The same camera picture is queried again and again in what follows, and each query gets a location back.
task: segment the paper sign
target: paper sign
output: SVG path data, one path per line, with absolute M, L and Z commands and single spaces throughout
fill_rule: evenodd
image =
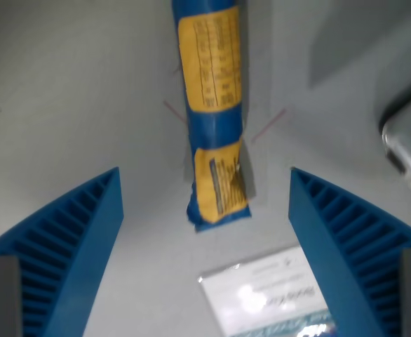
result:
M 325 330 L 331 316 L 300 247 L 199 279 L 227 337 Z

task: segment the white wall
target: white wall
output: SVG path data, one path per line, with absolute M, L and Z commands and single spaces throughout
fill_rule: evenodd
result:
M 163 104 L 184 114 L 170 2 L 0 0 L 0 234 L 121 169 L 126 217 L 86 336 L 218 336 L 196 278 L 296 241 L 292 165 L 411 224 L 411 192 L 375 125 L 411 82 L 411 1 L 248 0 L 242 9 L 253 218 L 195 234 L 186 131 Z

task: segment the blue tube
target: blue tube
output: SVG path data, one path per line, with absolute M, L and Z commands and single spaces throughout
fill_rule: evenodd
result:
M 235 0 L 173 0 L 195 171 L 187 207 L 197 231 L 250 216 L 240 172 L 243 133 Z

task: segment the ribbed plastic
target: ribbed plastic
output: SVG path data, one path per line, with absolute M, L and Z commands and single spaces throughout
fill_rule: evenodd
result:
M 339 336 L 401 336 L 398 268 L 411 227 L 296 168 L 289 217 Z
M 24 337 L 83 335 L 122 220 L 114 168 L 0 237 L 0 255 L 20 260 Z

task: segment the yellow label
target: yellow label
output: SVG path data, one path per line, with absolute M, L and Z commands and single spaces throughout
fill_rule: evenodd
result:
M 199 213 L 210 223 L 248 205 L 238 160 L 240 146 L 241 140 L 216 150 L 197 149 L 194 155 Z
M 239 104 L 238 7 L 183 18 L 178 32 L 190 108 L 196 112 L 219 112 Z

